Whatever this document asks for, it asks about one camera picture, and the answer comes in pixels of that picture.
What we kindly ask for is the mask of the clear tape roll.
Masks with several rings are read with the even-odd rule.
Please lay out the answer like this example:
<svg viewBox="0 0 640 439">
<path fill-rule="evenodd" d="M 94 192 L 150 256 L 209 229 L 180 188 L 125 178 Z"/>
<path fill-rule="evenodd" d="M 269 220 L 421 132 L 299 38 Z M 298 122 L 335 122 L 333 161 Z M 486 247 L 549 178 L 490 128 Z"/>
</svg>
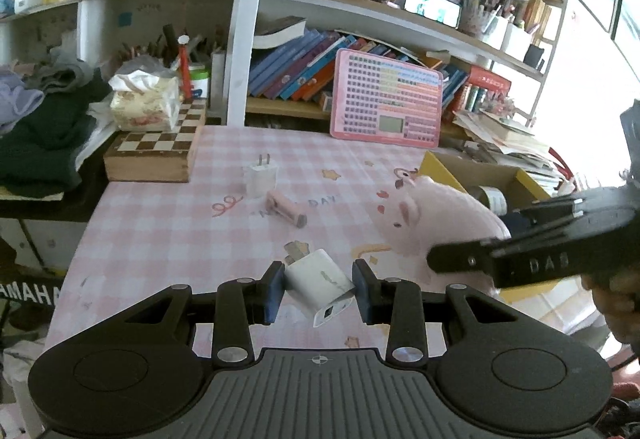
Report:
<svg viewBox="0 0 640 439">
<path fill-rule="evenodd" d="M 497 216 L 504 216 L 508 211 L 508 202 L 502 191 L 495 187 L 473 186 L 468 189 L 469 195 L 473 196 L 480 204 L 488 208 L 491 213 Z"/>
</svg>

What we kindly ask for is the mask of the small white charger cube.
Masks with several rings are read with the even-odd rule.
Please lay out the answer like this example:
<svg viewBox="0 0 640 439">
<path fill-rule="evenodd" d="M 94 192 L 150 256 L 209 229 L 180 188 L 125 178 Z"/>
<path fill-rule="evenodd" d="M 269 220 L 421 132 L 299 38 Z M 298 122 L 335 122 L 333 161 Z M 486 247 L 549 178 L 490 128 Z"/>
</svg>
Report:
<svg viewBox="0 0 640 439">
<path fill-rule="evenodd" d="M 313 327 L 337 317 L 355 299 L 355 285 L 324 249 L 288 251 L 285 287 Z"/>
</svg>

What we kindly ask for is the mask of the pink plush toy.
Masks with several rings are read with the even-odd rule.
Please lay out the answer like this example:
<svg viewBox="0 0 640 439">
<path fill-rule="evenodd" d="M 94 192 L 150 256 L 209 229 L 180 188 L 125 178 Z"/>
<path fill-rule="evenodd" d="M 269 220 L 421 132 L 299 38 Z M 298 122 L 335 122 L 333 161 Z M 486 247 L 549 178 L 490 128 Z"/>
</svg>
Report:
<svg viewBox="0 0 640 439">
<path fill-rule="evenodd" d="M 504 222 L 473 196 L 428 176 L 409 177 L 398 179 L 390 190 L 378 190 L 374 208 L 383 240 L 410 260 L 413 281 L 424 289 L 441 293 L 451 283 L 463 283 L 497 294 L 483 272 L 437 273 L 426 259 L 436 245 L 511 237 Z"/>
</svg>

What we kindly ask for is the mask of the pink cylindrical gadget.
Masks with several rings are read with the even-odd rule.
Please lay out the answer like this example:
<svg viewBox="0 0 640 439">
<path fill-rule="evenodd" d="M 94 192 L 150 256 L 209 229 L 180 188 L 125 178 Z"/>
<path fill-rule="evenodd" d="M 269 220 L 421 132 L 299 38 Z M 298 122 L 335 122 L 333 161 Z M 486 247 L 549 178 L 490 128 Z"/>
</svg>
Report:
<svg viewBox="0 0 640 439">
<path fill-rule="evenodd" d="M 307 225 L 307 215 L 303 207 L 289 199 L 279 190 L 267 192 L 266 205 L 268 210 L 276 212 L 296 228 L 302 229 Z"/>
</svg>

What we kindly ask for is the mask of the white plug adapter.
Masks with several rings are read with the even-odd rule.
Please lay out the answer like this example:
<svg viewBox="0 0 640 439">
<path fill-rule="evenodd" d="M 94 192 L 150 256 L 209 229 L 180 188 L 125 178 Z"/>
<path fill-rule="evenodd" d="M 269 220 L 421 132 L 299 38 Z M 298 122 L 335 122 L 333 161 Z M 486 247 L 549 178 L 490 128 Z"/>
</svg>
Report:
<svg viewBox="0 0 640 439">
<path fill-rule="evenodd" d="M 270 153 L 259 155 L 256 163 L 245 166 L 243 170 L 246 195 L 250 199 L 258 199 L 277 188 L 278 170 Z"/>
</svg>

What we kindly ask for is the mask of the yellow cardboard box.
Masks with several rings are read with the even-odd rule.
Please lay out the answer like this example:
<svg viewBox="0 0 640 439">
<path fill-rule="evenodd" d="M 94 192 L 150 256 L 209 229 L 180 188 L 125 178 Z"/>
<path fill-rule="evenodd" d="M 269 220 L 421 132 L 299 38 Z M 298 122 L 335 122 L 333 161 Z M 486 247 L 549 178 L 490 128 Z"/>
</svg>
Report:
<svg viewBox="0 0 640 439">
<path fill-rule="evenodd" d="M 425 154 L 409 188 L 418 207 L 413 230 L 418 241 L 419 277 L 430 291 L 442 292 L 446 285 L 464 283 L 495 295 L 494 281 L 481 272 L 437 273 L 426 259 L 439 244 L 483 239 L 507 239 L 515 234 L 513 222 L 502 218 L 530 202 L 548 199 L 524 170 L 482 164 L 457 156 Z"/>
</svg>

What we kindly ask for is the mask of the stack of papers and books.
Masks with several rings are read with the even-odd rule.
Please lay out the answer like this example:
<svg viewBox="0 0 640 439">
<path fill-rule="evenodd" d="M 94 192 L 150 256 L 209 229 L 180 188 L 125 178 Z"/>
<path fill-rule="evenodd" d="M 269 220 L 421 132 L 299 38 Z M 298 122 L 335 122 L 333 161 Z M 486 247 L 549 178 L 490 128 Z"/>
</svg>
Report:
<svg viewBox="0 0 640 439">
<path fill-rule="evenodd" d="M 534 167 L 534 172 L 549 177 L 561 177 L 558 166 L 550 153 L 549 144 L 544 144 L 520 123 L 500 118 L 485 111 L 477 113 L 458 111 L 454 125 L 461 127 L 487 150 L 520 159 Z"/>
</svg>

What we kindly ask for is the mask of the pink checked tablecloth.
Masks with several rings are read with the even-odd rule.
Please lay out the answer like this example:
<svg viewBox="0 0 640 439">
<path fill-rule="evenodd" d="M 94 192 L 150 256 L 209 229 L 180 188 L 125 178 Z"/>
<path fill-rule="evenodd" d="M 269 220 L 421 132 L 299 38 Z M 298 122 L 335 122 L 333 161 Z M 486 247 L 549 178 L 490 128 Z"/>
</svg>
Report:
<svg viewBox="0 0 640 439">
<path fill-rule="evenodd" d="M 243 172 L 260 155 L 278 187 L 303 207 L 297 229 L 244 192 Z M 66 274 L 48 346 L 173 284 L 213 292 L 237 277 L 261 277 L 288 242 L 324 249 L 342 269 L 366 259 L 379 277 L 440 292 L 448 277 L 387 248 L 378 205 L 399 168 L 419 167 L 417 148 L 337 140 L 293 130 L 208 126 L 185 184 L 113 182 L 94 211 Z"/>
</svg>

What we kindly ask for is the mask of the red dictionary book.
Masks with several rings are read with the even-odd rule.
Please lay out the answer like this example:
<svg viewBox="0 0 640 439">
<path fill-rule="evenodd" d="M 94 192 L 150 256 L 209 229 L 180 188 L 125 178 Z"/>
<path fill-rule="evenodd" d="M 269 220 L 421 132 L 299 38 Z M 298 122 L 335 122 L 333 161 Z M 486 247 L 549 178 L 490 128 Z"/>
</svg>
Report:
<svg viewBox="0 0 640 439">
<path fill-rule="evenodd" d="M 470 66 L 468 83 L 500 95 L 507 95 L 511 89 L 509 80 L 480 66 Z"/>
</svg>

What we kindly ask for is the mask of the wooden chessboard box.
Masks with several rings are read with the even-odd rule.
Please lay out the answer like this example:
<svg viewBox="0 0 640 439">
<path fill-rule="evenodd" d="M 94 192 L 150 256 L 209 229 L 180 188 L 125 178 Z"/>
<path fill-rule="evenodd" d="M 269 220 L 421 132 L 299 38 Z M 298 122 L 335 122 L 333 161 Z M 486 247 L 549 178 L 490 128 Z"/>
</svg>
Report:
<svg viewBox="0 0 640 439">
<path fill-rule="evenodd" d="M 186 100 L 172 132 L 120 133 L 103 155 L 108 180 L 189 182 L 206 107 L 205 99 Z"/>
</svg>

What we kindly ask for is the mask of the white pen holder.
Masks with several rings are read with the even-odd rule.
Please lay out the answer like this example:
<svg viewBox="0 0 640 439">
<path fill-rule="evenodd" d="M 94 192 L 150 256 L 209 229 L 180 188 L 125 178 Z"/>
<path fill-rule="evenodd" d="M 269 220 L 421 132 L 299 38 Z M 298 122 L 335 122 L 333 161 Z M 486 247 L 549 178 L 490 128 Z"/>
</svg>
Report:
<svg viewBox="0 0 640 439">
<path fill-rule="evenodd" d="M 532 36 L 529 33 L 518 25 L 508 23 L 500 50 L 506 55 L 523 62 L 531 42 Z"/>
</svg>

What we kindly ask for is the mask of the pink keyboard learning toy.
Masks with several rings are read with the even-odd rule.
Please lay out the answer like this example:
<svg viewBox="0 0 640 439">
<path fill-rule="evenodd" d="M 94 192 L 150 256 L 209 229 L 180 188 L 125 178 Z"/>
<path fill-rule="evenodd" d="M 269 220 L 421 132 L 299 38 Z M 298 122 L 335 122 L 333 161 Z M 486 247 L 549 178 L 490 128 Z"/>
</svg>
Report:
<svg viewBox="0 0 640 439">
<path fill-rule="evenodd" d="M 442 121 L 442 74 L 351 49 L 337 51 L 330 135 L 433 149 Z"/>
</svg>

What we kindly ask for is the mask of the white bookshelf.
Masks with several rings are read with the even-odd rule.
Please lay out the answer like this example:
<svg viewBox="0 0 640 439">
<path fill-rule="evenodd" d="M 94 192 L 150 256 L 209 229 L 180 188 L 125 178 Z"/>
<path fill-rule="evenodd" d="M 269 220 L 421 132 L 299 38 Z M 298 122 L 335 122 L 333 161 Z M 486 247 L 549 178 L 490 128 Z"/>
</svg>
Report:
<svg viewBox="0 0 640 439">
<path fill-rule="evenodd" d="M 306 30 L 356 36 L 349 48 L 376 49 L 414 61 L 433 60 L 501 72 L 514 84 L 541 88 L 555 44 L 547 28 L 565 0 L 450 0 L 461 7 L 457 29 L 412 14 L 405 0 L 2 0 L 13 14 L 1 19 L 3 64 L 36 64 L 51 50 L 98 68 L 110 78 L 117 66 L 146 52 L 171 62 L 178 37 L 194 40 L 210 71 L 209 112 L 241 126 L 248 114 L 291 116 L 310 109 L 334 83 L 335 59 L 290 99 L 250 98 L 256 50 L 273 49 Z M 524 61 L 500 50 L 506 25 L 532 36 Z"/>
</svg>

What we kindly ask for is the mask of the floral tissue pack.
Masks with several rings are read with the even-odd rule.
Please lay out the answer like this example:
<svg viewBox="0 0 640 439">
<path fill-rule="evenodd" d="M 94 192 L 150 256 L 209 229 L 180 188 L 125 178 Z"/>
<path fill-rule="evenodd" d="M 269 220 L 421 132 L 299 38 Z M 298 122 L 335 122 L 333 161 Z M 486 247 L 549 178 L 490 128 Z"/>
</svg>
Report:
<svg viewBox="0 0 640 439">
<path fill-rule="evenodd" d="M 181 107 L 177 76 L 137 70 L 116 74 L 108 84 L 114 92 L 111 112 L 123 132 L 163 133 L 176 128 Z"/>
</svg>

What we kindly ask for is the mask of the lit phone on shelf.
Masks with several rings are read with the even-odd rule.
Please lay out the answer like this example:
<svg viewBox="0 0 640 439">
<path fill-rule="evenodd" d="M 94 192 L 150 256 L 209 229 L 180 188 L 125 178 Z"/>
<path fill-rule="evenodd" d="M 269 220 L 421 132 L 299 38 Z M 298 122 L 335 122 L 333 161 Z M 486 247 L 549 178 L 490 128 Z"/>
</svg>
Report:
<svg viewBox="0 0 640 439">
<path fill-rule="evenodd" d="M 454 29 L 460 22 L 461 7 L 450 0 L 405 0 L 404 9 Z"/>
</svg>

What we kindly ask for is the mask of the row of blue books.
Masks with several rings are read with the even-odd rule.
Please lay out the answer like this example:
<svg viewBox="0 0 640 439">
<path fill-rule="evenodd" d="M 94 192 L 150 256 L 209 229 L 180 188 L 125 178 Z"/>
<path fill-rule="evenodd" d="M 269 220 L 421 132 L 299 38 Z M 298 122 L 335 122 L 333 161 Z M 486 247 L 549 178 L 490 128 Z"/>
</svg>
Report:
<svg viewBox="0 0 640 439">
<path fill-rule="evenodd" d="M 358 38 L 336 31 L 306 30 L 277 48 L 256 50 L 250 64 L 247 95 L 250 98 L 290 99 L 303 84 L 327 64 L 337 51 Z"/>
</svg>

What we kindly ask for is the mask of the red white pen toy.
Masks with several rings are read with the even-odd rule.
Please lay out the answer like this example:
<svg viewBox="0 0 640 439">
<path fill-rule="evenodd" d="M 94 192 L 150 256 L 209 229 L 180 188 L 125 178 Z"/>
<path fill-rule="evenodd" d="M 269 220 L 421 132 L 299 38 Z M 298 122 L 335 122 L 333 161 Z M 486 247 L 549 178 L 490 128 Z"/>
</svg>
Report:
<svg viewBox="0 0 640 439">
<path fill-rule="evenodd" d="M 192 98 L 191 74 L 190 74 L 190 58 L 189 58 L 190 37 L 182 34 L 178 37 L 179 45 L 179 63 L 182 78 L 182 92 L 184 99 Z"/>
</svg>

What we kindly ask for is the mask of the pile of dark clothes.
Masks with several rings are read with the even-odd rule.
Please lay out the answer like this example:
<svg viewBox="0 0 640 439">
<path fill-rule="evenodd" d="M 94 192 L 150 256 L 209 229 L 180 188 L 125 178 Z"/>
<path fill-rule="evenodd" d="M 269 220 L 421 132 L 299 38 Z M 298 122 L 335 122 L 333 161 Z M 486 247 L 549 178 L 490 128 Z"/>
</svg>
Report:
<svg viewBox="0 0 640 439">
<path fill-rule="evenodd" d="M 1 187 L 32 199 L 76 188 L 77 156 L 99 125 L 90 108 L 112 92 L 101 71 L 55 49 L 26 80 L 2 77 L 1 91 L 41 99 L 1 136 Z"/>
</svg>

